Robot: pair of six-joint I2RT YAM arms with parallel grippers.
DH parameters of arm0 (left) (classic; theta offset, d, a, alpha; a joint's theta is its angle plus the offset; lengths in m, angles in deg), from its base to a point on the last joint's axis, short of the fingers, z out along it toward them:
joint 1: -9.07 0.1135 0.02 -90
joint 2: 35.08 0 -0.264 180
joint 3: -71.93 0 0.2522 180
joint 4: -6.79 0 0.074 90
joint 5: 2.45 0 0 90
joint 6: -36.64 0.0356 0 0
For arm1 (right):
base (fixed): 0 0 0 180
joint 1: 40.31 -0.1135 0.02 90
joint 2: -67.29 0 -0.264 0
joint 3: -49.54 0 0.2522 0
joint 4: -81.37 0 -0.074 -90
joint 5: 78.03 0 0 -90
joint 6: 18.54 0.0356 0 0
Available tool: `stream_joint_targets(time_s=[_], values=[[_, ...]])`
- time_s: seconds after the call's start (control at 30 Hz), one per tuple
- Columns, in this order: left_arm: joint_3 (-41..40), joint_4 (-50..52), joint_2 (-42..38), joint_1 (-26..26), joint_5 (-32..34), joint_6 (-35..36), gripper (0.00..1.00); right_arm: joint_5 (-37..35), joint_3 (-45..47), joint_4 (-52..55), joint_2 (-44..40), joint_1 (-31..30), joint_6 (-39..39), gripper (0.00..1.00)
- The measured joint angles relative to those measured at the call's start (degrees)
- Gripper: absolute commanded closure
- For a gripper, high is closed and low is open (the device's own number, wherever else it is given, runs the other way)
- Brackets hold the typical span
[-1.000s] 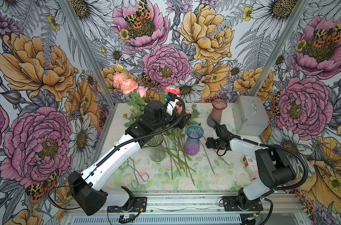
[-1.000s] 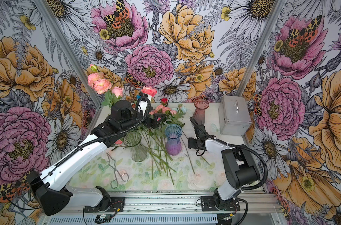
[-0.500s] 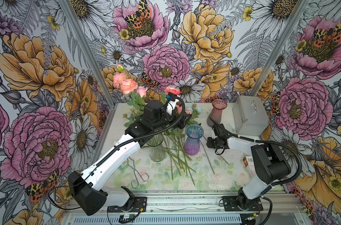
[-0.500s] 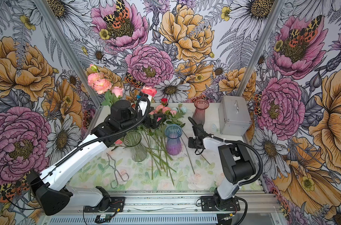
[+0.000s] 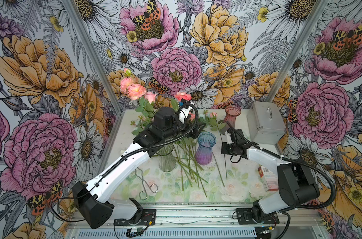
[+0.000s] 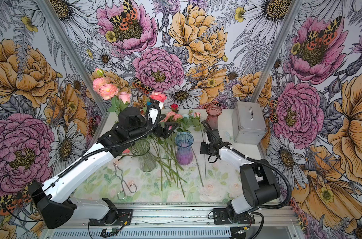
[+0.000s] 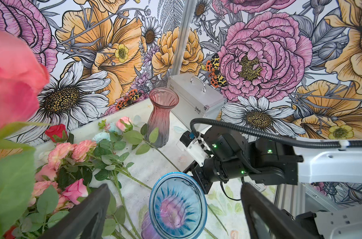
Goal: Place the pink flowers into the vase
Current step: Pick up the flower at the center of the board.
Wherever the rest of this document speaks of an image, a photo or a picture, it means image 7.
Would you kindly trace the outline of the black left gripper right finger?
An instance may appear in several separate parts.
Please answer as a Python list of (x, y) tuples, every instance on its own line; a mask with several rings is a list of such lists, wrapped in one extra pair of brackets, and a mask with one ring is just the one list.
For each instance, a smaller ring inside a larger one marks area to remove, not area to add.
[(241, 188), (241, 202), (252, 239), (314, 239), (291, 214), (280, 210), (250, 183)]

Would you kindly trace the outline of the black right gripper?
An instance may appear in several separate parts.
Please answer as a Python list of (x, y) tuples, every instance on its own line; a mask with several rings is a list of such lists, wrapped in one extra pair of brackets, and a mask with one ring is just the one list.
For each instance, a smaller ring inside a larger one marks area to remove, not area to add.
[(298, 156), (293, 147), (259, 138), (248, 142), (239, 132), (212, 126), (203, 136), (208, 158), (200, 165), (193, 161), (183, 172), (208, 194), (214, 182), (249, 176), (257, 184), (296, 185)]

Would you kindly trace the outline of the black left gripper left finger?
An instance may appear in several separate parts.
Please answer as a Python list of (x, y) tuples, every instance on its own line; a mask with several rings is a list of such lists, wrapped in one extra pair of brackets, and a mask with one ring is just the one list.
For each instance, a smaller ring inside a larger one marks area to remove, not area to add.
[(40, 238), (101, 239), (109, 201), (108, 185), (102, 184)]

